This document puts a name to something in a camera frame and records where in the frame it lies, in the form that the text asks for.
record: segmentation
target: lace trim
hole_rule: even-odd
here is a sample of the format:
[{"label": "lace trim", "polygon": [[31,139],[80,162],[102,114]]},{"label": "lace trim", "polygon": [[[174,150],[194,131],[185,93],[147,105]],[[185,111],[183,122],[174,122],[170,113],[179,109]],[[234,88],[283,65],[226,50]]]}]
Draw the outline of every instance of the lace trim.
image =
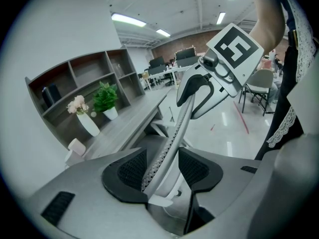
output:
[{"label": "lace trim", "polygon": [[285,134],[288,133],[289,128],[295,123],[296,113],[295,110],[290,106],[289,111],[287,112],[283,122],[280,124],[277,131],[272,137],[267,141],[269,147],[275,147],[276,143],[280,142]]},{"label": "lace trim", "polygon": [[[314,60],[316,46],[313,41],[313,30],[308,22],[304,10],[300,7],[296,0],[287,1],[294,15],[298,36],[298,58],[296,71],[296,82],[298,83],[306,74],[309,66]],[[267,140],[270,148],[275,147],[276,143],[280,142],[283,136],[288,133],[288,130],[294,124],[295,119],[295,110],[290,107],[277,131]]]}]

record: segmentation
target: gray chair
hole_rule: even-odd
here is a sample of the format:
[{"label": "gray chair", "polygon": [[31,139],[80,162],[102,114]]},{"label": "gray chair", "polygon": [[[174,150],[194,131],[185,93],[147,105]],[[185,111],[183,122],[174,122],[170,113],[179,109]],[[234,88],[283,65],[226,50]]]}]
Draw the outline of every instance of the gray chair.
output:
[{"label": "gray chair", "polygon": [[262,109],[264,110],[264,114],[273,114],[274,112],[268,112],[267,106],[268,106],[268,99],[269,99],[269,91],[272,86],[274,79],[274,74],[269,69],[261,69],[258,70],[256,73],[254,73],[247,81],[245,87],[241,90],[239,102],[241,100],[243,91],[244,91],[244,104],[243,104],[243,110],[242,113],[244,113],[245,108],[245,101],[246,101],[246,92],[248,91],[250,94],[253,95],[251,102],[253,102],[254,98],[259,96],[258,101]]}]

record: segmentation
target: brick wall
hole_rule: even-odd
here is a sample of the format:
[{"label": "brick wall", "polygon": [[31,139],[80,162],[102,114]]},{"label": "brick wall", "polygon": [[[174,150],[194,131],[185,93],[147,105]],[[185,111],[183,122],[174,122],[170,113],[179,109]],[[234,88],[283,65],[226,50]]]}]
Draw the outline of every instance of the brick wall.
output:
[{"label": "brick wall", "polygon": [[[163,56],[165,62],[169,62],[170,59],[175,57],[175,52],[183,50],[194,45],[196,53],[206,52],[206,43],[213,38],[219,30],[210,31],[205,33],[189,35],[166,44],[163,44],[157,48],[152,49],[154,58]],[[283,39],[276,47],[276,53],[281,61],[285,59],[285,51],[288,47],[288,41]]]}]

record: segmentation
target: table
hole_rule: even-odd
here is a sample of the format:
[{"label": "table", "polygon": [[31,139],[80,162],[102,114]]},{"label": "table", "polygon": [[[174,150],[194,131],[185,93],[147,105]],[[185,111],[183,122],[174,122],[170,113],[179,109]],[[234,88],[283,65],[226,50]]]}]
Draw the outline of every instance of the table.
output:
[{"label": "table", "polygon": [[97,137],[87,144],[84,159],[93,159],[130,148],[146,126],[159,114],[158,106],[171,89],[148,92],[135,98],[131,106],[119,111],[119,116],[107,123]]},{"label": "table", "polygon": [[147,85],[149,86],[149,89],[152,90],[152,88],[150,87],[150,82],[149,79],[153,79],[153,78],[158,78],[160,76],[163,76],[165,74],[171,73],[174,79],[174,83],[175,83],[175,88],[178,89],[177,86],[177,82],[176,82],[176,76],[175,76],[175,72],[183,72],[186,71],[188,68],[190,68],[191,66],[184,66],[184,67],[172,67],[171,69],[168,69],[162,73],[158,73],[158,74],[153,74],[150,75],[149,78],[147,79]]}]

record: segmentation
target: white vase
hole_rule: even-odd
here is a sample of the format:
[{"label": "white vase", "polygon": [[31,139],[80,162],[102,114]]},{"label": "white vase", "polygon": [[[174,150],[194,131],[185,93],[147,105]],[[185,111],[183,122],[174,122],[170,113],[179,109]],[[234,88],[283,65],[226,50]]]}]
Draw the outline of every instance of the white vase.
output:
[{"label": "white vase", "polygon": [[100,133],[99,128],[95,125],[94,121],[87,114],[76,114],[83,127],[92,135],[97,136]]},{"label": "white vase", "polygon": [[115,107],[104,111],[103,114],[110,120],[114,120],[118,116],[118,112],[116,111]]}]

